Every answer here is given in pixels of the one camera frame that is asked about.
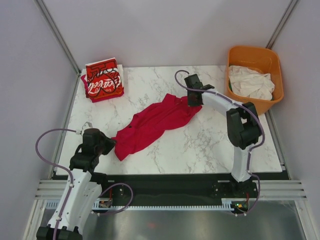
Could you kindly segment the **crimson red t-shirt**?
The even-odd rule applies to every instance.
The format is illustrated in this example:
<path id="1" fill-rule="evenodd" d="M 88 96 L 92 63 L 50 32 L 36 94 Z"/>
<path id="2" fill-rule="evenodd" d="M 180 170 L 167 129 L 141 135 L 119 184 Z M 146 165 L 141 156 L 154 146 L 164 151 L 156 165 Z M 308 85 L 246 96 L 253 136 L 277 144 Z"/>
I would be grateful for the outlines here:
<path id="1" fill-rule="evenodd" d="M 123 161 L 129 155 L 144 150 L 158 140 L 165 131 L 187 125 L 202 109 L 189 106 L 188 98 L 166 94 L 161 102 L 149 105 L 133 115 L 131 122 L 116 133 L 115 155 Z"/>

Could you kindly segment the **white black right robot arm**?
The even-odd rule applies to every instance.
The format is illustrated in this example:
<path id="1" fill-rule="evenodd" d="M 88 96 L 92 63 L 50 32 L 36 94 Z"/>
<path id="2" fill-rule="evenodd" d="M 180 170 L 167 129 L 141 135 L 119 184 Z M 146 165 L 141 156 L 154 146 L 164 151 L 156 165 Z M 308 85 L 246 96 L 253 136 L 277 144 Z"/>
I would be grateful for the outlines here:
<path id="1" fill-rule="evenodd" d="M 188 105 L 210 106 L 226 117 L 227 136 L 234 146 L 231 176 L 235 181 L 229 184 L 229 191 L 235 197 L 247 191 L 252 151 L 264 144 L 266 136 L 252 102 L 241 103 L 214 90 L 210 84 L 203 85 L 197 74 L 185 79 Z"/>

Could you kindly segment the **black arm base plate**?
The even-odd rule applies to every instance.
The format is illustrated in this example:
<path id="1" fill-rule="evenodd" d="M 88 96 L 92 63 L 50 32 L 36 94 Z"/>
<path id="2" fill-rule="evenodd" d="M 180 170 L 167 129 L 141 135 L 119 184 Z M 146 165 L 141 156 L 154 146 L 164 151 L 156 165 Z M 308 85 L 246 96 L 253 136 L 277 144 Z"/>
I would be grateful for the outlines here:
<path id="1" fill-rule="evenodd" d="M 101 184 L 102 197 L 113 206 L 191 207 L 219 205 L 222 199 L 254 199 L 258 187 L 252 178 L 237 183 L 229 173 L 106 175 L 94 173 L 91 181 Z"/>

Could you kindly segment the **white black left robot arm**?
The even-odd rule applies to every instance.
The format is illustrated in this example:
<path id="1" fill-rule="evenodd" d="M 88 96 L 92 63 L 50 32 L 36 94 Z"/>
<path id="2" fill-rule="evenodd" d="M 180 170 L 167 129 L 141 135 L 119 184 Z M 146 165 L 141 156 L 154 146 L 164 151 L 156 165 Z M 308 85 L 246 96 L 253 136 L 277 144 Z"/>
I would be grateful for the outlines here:
<path id="1" fill-rule="evenodd" d="M 45 227 L 39 227 L 38 240 L 81 240 L 83 229 L 99 197 L 106 196 L 110 185 L 105 173 L 95 172 L 101 155 L 106 156 L 116 145 L 97 128 L 82 133 L 82 143 L 64 167 L 68 178 L 58 206 Z"/>

